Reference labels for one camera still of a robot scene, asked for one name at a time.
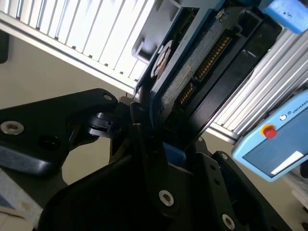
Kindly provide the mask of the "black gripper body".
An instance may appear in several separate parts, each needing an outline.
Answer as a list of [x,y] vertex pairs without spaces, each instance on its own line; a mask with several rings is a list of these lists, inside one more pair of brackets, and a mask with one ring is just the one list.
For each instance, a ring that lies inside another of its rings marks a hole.
[[45,206],[40,231],[216,231],[218,225],[195,177],[171,166],[174,219],[150,204],[141,174],[131,157],[109,164],[59,191]]

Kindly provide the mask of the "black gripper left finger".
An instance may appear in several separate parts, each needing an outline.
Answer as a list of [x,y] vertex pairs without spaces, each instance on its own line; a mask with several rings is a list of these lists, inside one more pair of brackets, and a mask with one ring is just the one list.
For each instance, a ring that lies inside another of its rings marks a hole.
[[103,89],[1,110],[1,197],[25,217],[40,216],[67,188],[61,169],[69,153],[100,137],[111,140],[114,162],[132,158],[154,209],[163,217],[176,217],[179,203],[148,105],[127,97],[118,100]]

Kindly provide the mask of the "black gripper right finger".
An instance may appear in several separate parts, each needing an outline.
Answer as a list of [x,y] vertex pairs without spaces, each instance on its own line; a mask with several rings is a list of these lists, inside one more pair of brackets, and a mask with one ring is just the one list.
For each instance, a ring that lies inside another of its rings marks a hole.
[[235,162],[222,151],[211,154],[199,138],[192,145],[193,205],[198,229],[280,231],[282,218]]

